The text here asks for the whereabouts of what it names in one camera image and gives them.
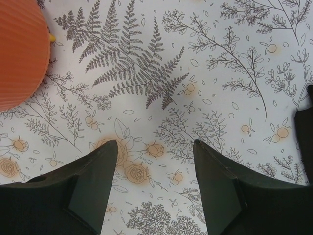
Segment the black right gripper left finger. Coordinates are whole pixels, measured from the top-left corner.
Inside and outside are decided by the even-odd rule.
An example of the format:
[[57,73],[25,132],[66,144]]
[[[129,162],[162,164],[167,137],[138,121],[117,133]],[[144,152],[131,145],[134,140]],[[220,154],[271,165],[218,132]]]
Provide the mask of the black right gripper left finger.
[[100,234],[117,156],[117,142],[110,140],[47,174],[1,185],[1,234]]

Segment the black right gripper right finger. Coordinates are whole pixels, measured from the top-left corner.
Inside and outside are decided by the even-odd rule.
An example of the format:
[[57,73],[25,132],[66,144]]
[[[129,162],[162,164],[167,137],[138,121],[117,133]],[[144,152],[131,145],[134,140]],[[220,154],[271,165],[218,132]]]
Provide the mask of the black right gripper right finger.
[[193,154],[209,234],[312,234],[312,185],[258,173],[201,140],[194,141]]

